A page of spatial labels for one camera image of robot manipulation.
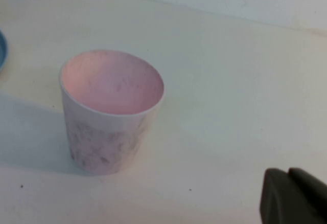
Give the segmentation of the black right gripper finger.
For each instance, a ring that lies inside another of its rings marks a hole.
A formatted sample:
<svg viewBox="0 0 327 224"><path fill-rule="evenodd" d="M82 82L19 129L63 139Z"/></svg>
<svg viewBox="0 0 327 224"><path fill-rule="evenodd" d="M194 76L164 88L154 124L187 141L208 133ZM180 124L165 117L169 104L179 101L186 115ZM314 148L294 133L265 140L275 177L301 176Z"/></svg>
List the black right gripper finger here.
<svg viewBox="0 0 327 224"><path fill-rule="evenodd" d="M268 168L260 216L264 224L326 223L326 184L300 168Z"/></svg>

